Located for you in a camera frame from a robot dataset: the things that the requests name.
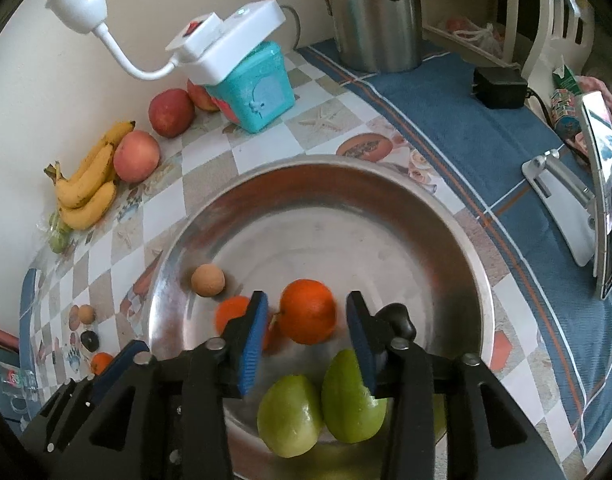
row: gray cable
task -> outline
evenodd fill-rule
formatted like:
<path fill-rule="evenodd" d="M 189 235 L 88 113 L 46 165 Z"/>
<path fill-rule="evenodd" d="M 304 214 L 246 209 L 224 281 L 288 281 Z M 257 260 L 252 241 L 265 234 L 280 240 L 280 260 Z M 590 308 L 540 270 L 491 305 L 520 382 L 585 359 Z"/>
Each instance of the gray cable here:
<path fill-rule="evenodd" d="M 292 46 L 293 50 L 297 49 L 297 45 L 299 45 L 300 43 L 300 37 L 302 35 L 302 22 L 300 21 L 300 16 L 297 13 L 297 11 L 295 10 L 295 8 L 293 6 L 290 5 L 280 5 L 279 6 L 280 9 L 286 9 L 288 10 L 288 12 L 290 12 L 292 14 L 292 17 L 295 20 L 295 29 L 296 29 L 296 33 L 295 33 L 295 43 Z"/>

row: black power adapter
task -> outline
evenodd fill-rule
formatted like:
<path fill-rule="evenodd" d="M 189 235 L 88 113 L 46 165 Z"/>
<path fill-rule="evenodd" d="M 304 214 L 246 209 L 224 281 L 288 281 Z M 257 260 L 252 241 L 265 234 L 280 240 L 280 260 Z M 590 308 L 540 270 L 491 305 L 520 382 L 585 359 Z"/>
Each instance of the black power adapter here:
<path fill-rule="evenodd" d="M 472 91 L 487 108 L 521 108 L 528 97 L 528 83 L 517 70 L 502 66 L 477 67 Z"/>

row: starfish print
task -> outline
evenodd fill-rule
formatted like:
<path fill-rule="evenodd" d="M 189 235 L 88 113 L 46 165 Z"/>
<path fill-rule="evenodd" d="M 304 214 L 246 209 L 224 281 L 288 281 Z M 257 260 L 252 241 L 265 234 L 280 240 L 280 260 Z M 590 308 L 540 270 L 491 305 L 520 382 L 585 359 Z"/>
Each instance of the starfish print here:
<path fill-rule="evenodd" d="M 330 110 L 325 112 L 324 107 L 320 106 L 320 108 L 317 110 L 316 118 L 299 121 L 299 124 L 302 126 L 312 126 L 314 130 L 323 130 L 326 128 L 327 130 L 333 130 L 334 132 L 341 132 L 342 128 L 333 122 L 338 112 L 339 110 Z"/>

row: orange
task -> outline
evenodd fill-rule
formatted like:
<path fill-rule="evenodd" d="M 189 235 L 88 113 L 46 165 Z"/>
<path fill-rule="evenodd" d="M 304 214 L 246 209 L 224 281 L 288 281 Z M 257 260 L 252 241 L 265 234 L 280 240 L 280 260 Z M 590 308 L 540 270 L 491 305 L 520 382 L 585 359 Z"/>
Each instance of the orange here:
<path fill-rule="evenodd" d="M 106 352 L 99 352 L 90 361 L 90 371 L 95 375 L 101 374 L 113 360 L 113 356 Z"/>
<path fill-rule="evenodd" d="M 315 280 L 295 280 L 279 300 L 279 329 L 303 345 L 321 343 L 337 323 L 337 305 L 330 289 Z"/>
<path fill-rule="evenodd" d="M 215 331 L 222 335 L 226 324 L 236 317 L 241 317 L 246 313 L 248 302 L 250 298 L 246 296 L 234 296 L 228 298 L 228 300 L 222 301 L 215 312 Z M 264 341 L 262 343 L 262 349 L 267 350 L 269 345 L 276 341 L 278 338 L 277 334 L 277 323 L 273 323 L 273 314 L 268 313 L 268 322 L 266 323 L 266 333 L 264 334 Z"/>

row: bunch of bananas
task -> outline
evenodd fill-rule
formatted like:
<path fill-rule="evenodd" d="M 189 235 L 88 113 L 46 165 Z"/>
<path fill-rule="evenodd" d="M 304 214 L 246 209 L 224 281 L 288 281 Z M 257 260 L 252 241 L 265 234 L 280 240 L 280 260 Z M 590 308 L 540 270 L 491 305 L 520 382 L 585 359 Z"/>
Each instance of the bunch of bananas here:
<path fill-rule="evenodd" d="M 60 164 L 50 164 L 44 173 L 55 184 L 57 211 L 72 229 L 86 230 L 94 225 L 113 203 L 116 195 L 113 155 L 120 141 L 135 128 L 135 121 L 115 123 L 70 178 L 62 175 Z"/>

